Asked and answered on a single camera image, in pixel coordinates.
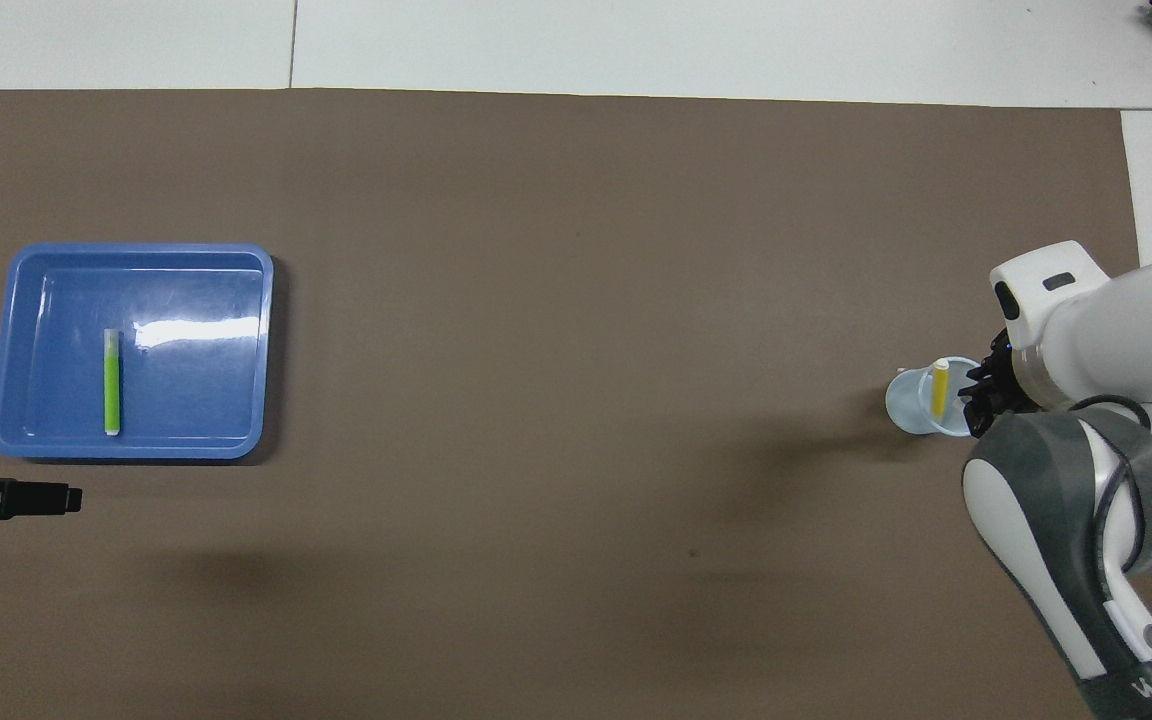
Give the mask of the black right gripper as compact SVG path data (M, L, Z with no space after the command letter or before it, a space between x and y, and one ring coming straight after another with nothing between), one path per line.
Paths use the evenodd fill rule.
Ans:
M1005 414L1036 414L1033 397L1021 387L1011 366L1011 341L1007 334L996 334L990 343L990 355L969 369L963 416L970 437L980 438Z

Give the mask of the green marker pen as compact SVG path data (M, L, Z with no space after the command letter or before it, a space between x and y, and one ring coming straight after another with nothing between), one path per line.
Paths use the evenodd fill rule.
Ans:
M122 333L103 331L103 429L105 435L122 433Z

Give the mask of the blue plastic tray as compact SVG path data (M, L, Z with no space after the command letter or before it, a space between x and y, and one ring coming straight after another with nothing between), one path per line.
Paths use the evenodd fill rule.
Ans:
M0 454L230 461L264 427L275 266L252 243L33 243L6 270ZM122 433L103 331L122 333Z

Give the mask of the brown table mat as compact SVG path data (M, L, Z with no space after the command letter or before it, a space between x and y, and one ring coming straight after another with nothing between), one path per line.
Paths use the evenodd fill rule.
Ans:
M0 720L1089 720L902 366L1138 265L1115 109L0 91L32 243L255 243L259 446L0 521Z

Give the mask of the translucent plastic cup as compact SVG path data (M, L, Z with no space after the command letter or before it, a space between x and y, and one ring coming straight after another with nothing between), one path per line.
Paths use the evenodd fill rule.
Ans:
M941 420L933 420L929 411L931 366L934 361L929 366L905 369L888 384L884 406L897 429L914 435L941 434L956 438L969 435L963 416L967 397L961 396L960 392L970 382L967 379L968 370L979 363L958 356L947 356L947 359L952 363L950 382L948 382L948 406Z

